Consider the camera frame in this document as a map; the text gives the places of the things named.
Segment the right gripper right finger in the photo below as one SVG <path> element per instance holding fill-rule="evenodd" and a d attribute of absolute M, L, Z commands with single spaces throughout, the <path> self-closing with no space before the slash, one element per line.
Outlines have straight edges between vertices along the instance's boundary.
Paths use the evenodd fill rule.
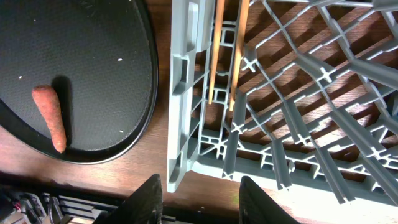
<path fill-rule="evenodd" d="M 242 177 L 239 188 L 239 222 L 242 224 L 298 223 L 248 176 Z"/>

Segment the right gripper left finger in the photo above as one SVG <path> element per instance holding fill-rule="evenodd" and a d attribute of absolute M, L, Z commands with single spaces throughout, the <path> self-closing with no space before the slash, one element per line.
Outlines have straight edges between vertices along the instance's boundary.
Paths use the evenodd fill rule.
<path fill-rule="evenodd" d="M 160 224 L 163 210 L 159 174 L 148 178 L 133 194 L 109 215 L 98 217 L 94 224 Z"/>

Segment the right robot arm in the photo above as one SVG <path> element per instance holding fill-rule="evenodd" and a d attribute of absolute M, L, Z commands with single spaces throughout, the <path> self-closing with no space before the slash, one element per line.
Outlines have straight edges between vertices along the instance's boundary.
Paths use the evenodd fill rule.
<path fill-rule="evenodd" d="M 21 213 L 27 223 L 296 223 L 250 177 L 241 179 L 239 218 L 166 208 L 161 179 L 149 177 L 126 198 L 1 177 L 1 220 Z"/>

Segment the grey dishwasher rack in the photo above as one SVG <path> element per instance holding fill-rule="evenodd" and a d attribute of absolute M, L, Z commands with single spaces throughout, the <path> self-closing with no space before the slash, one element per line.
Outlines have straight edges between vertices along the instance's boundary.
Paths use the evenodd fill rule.
<path fill-rule="evenodd" d="M 188 171 L 240 181 L 245 175 L 265 187 L 299 186 L 333 192 L 339 203 L 357 198 L 397 203 L 397 148 L 386 148 L 386 133 L 397 132 L 397 70 L 374 59 L 397 48 L 397 39 L 356 57 L 348 32 L 379 12 L 397 34 L 396 1 L 306 1 L 331 34 L 289 66 L 313 84 L 258 115 L 236 90 L 229 110 L 239 17 L 222 24 L 213 102 L 208 104 L 217 1 L 173 1 L 170 47 L 167 190 L 174 192 Z M 257 50 L 243 46 L 240 71 L 263 72 Z M 348 72 L 366 94 L 305 123 L 297 103 L 326 90 Z"/>

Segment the orange carrot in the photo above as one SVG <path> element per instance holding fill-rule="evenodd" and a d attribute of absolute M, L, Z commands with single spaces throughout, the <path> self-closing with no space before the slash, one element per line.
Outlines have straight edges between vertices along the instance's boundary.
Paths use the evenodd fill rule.
<path fill-rule="evenodd" d="M 67 147 L 67 137 L 56 91 L 50 85 L 39 85 L 32 90 L 32 97 L 49 129 L 55 150 L 64 153 Z"/>

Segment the round black tray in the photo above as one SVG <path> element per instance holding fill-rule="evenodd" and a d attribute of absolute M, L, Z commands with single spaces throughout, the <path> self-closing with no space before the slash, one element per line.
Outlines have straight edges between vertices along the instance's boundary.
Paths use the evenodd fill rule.
<path fill-rule="evenodd" d="M 130 150 L 152 117 L 159 61 L 143 1 L 2 1 L 1 126 L 73 164 Z M 59 97 L 67 146 L 58 152 L 32 90 Z"/>

